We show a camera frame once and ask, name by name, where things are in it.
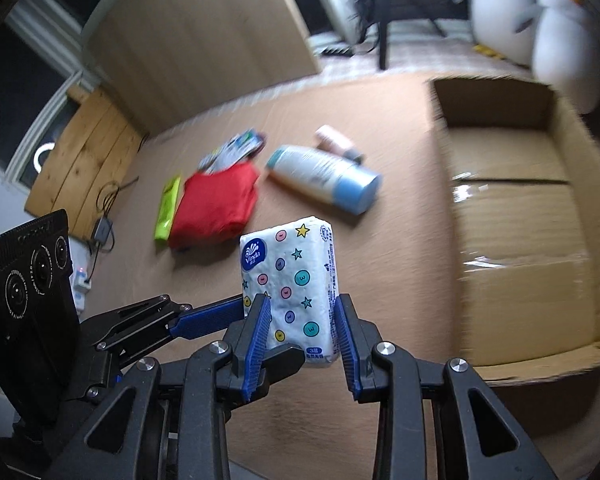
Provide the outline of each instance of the chair leg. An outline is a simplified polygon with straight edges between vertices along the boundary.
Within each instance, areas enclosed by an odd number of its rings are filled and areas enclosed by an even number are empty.
[[[432,17],[431,13],[426,9],[426,7],[418,3],[416,3],[416,6],[418,7],[418,10],[433,24],[440,37],[446,38],[446,32],[440,28],[440,26],[436,23],[436,20]]]
[[[380,70],[386,70],[388,49],[387,29],[389,26],[389,0],[376,0],[376,23],[378,24],[378,64]]]

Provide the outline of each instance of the tissue pack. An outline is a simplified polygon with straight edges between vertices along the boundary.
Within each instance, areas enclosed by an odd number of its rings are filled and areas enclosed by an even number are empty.
[[[267,348],[295,343],[307,363],[337,359],[338,277],[328,222],[311,216],[242,236],[240,269],[245,316],[256,294],[270,298]]]

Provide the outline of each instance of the green package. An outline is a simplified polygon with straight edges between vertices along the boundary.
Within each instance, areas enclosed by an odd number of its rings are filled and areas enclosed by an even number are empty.
[[[173,216],[176,214],[176,202],[180,190],[180,176],[174,176],[162,190],[162,200],[158,211],[158,221],[155,223],[156,240],[167,240],[171,232]]]

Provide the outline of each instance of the floor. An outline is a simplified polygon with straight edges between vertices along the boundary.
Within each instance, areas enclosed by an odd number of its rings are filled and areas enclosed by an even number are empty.
[[[378,51],[367,52],[375,40],[374,32],[371,31],[369,42],[358,46],[354,57],[321,57],[323,70],[318,75],[254,92],[212,108],[172,128],[161,136],[150,139],[148,144],[155,142],[158,138],[164,141],[167,137],[176,136],[179,132],[185,130],[188,125],[204,121],[209,117],[218,116],[228,110],[251,106],[257,102],[275,99],[282,94],[297,92],[305,88],[326,86],[335,82],[366,76],[382,77],[409,72],[530,75],[529,70],[513,63],[490,59],[474,52],[467,22],[459,20],[440,20],[440,22],[439,25],[447,33],[447,38],[439,37],[426,20],[392,23],[390,25],[388,52],[389,69],[385,72],[379,72],[378,70]],[[337,38],[327,33],[319,37],[312,37],[311,44],[319,52],[325,46],[337,44]],[[232,479],[234,480],[261,479],[260,476],[235,463],[231,463],[230,467]]]

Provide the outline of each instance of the camera lens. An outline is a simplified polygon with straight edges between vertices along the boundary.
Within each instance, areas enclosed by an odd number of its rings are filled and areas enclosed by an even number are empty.
[[[56,240],[56,264],[61,269],[64,269],[67,261],[66,241],[63,237]]]
[[[44,294],[51,285],[51,260],[44,248],[37,249],[31,259],[33,283]]]
[[[27,285],[19,272],[14,270],[9,275],[4,293],[13,317],[21,318],[27,308]]]

